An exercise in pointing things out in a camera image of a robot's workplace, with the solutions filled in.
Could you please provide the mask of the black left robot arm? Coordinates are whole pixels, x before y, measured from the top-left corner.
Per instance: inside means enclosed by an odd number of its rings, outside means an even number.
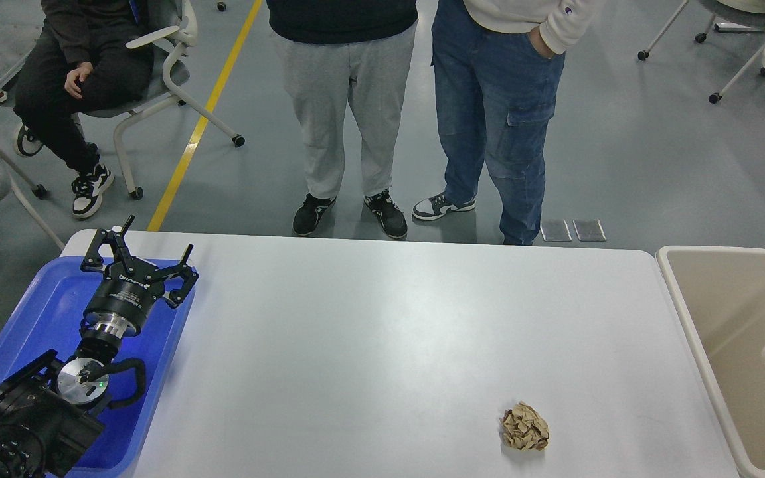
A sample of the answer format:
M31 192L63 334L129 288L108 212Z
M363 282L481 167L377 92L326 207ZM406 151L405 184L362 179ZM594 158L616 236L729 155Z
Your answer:
M127 230L46 264L0 334L0 477L113 477L145 441L199 275Z

